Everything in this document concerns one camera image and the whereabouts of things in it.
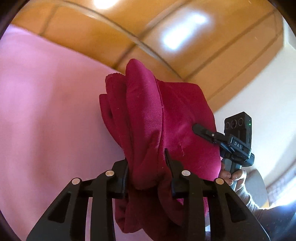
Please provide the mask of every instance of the person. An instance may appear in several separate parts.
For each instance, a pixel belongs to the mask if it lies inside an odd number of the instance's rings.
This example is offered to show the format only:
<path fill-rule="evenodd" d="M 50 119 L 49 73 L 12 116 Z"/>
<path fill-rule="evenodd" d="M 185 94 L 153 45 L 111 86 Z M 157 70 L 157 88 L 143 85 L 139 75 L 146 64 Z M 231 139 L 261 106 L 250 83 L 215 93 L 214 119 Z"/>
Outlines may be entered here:
<path fill-rule="evenodd" d="M 260 208 L 246 190 L 247 172 L 245 170 L 240 169 L 231 174 L 225 170 L 225 165 L 221 162 L 219 177 L 224 179 L 228 185 L 232 185 L 233 181 L 237 181 L 236 194 L 260 222 L 271 241 L 296 240 L 296 202 L 271 209 Z"/>

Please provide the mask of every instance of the finger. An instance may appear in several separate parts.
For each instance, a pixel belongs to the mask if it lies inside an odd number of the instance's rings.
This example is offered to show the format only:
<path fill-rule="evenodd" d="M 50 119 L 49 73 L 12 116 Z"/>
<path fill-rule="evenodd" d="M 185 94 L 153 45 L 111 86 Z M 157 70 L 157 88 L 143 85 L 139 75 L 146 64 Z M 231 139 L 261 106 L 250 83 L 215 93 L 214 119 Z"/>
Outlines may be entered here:
<path fill-rule="evenodd" d="M 231 179 L 225 179 L 225 182 L 226 182 L 229 186 L 231 186 L 231 185 L 233 184 L 233 180 L 231 180 Z"/>
<path fill-rule="evenodd" d="M 232 174 L 231 179 L 234 181 L 240 180 L 240 179 L 246 179 L 247 172 L 243 169 L 240 169 L 236 171 L 234 174 Z"/>
<path fill-rule="evenodd" d="M 225 164 L 221 162 L 221 170 L 225 170 Z"/>
<path fill-rule="evenodd" d="M 223 179 L 230 179 L 231 178 L 231 173 L 225 170 L 221 170 L 219 172 L 219 177 Z"/>

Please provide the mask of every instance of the maroon garment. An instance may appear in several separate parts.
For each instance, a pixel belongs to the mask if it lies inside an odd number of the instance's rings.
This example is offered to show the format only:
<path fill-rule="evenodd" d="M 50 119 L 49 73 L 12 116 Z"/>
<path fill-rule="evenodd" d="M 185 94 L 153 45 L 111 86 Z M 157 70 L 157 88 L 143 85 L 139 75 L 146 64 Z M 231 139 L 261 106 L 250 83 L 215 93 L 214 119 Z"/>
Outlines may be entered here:
<path fill-rule="evenodd" d="M 143 228 L 153 240 L 177 241 L 183 206 L 172 199 L 164 149 L 185 169 L 214 180 L 219 146 L 192 131 L 195 123 L 216 131 L 213 113 L 199 86 L 159 81 L 136 59 L 125 76 L 106 77 L 106 91 L 100 95 L 102 117 L 129 166 L 128 199 L 116 201 L 116 222 L 124 233 Z"/>

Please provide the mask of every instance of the black handheld device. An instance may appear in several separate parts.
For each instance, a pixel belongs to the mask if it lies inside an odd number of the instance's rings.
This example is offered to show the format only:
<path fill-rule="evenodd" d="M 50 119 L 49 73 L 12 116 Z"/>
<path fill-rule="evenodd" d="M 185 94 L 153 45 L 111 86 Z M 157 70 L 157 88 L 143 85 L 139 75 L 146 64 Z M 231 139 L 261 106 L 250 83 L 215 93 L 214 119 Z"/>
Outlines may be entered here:
<path fill-rule="evenodd" d="M 220 156 L 225 164 L 225 170 L 231 174 L 241 167 L 254 164 L 254 154 L 251 153 L 252 119 L 245 112 L 228 117 L 224 121 L 224 135 L 207 130 L 199 124 L 192 127 L 196 135 L 220 145 Z M 235 190 L 237 182 L 231 188 Z"/>

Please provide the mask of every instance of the white wall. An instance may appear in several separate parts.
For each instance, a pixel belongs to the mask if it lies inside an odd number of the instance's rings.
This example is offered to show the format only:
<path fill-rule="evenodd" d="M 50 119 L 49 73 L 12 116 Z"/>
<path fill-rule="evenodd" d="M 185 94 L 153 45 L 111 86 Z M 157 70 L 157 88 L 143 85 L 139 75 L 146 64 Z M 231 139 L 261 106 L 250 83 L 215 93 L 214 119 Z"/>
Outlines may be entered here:
<path fill-rule="evenodd" d="M 215 113 L 217 131 L 223 133 L 224 119 L 242 111 L 252 118 L 252 168 L 268 186 L 296 158 L 296 50 L 291 45 Z"/>

